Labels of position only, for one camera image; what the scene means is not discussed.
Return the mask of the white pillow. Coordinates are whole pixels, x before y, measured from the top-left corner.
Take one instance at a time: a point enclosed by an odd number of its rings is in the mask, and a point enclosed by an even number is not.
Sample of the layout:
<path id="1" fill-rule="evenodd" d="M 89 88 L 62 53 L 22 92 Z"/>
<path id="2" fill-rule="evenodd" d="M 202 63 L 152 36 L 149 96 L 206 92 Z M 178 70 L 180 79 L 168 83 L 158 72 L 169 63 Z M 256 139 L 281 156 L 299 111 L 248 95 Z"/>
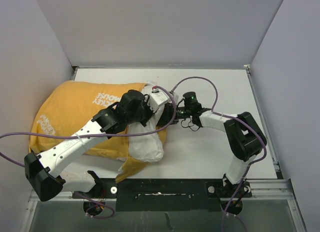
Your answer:
<path id="1" fill-rule="evenodd" d="M 128 126 L 127 134 L 142 134 L 156 130 L 156 125 L 163 114 L 164 105 L 161 105 L 151 119 L 143 126 L 140 122 Z M 139 161 L 155 163 L 164 156 L 163 142 L 157 133 L 128 138 L 128 154 Z"/>

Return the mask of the blue yellow Mickey pillowcase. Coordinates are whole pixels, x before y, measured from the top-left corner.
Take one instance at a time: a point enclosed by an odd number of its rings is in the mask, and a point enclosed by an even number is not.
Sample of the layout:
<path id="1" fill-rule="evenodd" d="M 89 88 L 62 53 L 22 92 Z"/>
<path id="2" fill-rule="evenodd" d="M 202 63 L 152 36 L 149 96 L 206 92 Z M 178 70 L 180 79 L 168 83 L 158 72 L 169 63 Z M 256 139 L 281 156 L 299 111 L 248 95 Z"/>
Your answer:
<path id="1" fill-rule="evenodd" d="M 28 151 L 36 154 L 58 145 L 57 137 L 71 136 L 81 129 L 100 110 L 120 101 L 129 90 L 142 94 L 151 92 L 152 83 L 98 84 L 67 81 L 58 86 L 37 112 L 31 131 L 49 137 L 31 136 Z M 166 130 L 157 133 L 165 143 Z M 112 137 L 86 152 L 87 155 L 123 161 L 116 176 L 116 182 L 123 181 L 144 169 L 151 162 L 142 162 L 129 155 L 129 137 Z"/>

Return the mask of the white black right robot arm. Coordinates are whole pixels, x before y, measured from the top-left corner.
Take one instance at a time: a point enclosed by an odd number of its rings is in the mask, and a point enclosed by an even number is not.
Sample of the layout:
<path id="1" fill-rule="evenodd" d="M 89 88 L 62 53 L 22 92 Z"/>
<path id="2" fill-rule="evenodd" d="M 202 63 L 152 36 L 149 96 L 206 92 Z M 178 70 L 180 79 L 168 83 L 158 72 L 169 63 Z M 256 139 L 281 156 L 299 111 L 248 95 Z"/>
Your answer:
<path id="1" fill-rule="evenodd" d="M 267 145 L 262 130 L 249 112 L 229 115 L 212 112 L 210 108 L 203 107 L 194 91 L 183 94 L 176 105 L 172 124 L 187 119 L 188 128 L 211 128 L 226 134 L 233 158 L 224 175 L 222 189 L 227 196 L 235 196 L 241 190 L 240 182 L 246 177 L 250 164 Z"/>

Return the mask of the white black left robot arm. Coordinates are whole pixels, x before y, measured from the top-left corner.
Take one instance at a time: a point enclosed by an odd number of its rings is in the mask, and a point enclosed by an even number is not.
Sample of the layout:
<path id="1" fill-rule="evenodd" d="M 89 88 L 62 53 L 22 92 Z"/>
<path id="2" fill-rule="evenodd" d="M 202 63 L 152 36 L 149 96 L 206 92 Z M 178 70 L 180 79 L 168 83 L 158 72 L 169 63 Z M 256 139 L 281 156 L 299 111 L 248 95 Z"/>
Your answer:
<path id="1" fill-rule="evenodd" d="M 112 105 L 100 110 L 73 139 L 66 139 L 40 154 L 30 153 L 24 158 L 25 176 L 40 201 L 46 202 L 60 192 L 83 192 L 95 198 L 102 185 L 93 171 L 65 172 L 65 168 L 92 147 L 123 132 L 128 125 L 140 123 L 146 126 L 155 112 L 167 102 L 167 96 L 159 90 L 142 94 L 129 90 Z"/>

